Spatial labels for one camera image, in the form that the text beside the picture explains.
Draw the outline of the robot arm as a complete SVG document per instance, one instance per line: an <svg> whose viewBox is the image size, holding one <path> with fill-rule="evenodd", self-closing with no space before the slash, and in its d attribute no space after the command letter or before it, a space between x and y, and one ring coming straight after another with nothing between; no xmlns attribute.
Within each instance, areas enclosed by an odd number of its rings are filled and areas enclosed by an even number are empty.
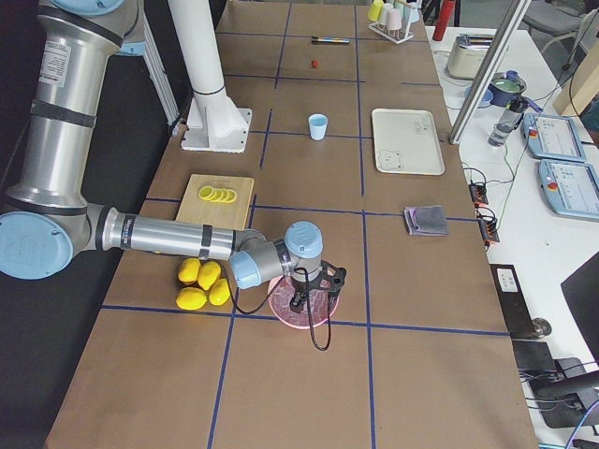
<svg viewBox="0 0 599 449"><path fill-rule="evenodd" d="M37 280L64 269L80 252L111 248L229 262L239 288L288 279L294 311L314 290L330 289L322 235L309 222L283 238L125 214L89 204L81 195L108 59L132 52L143 34L140 1L42 1L47 35L31 106L20 181L7 190L1 216L1 269Z"/></svg>

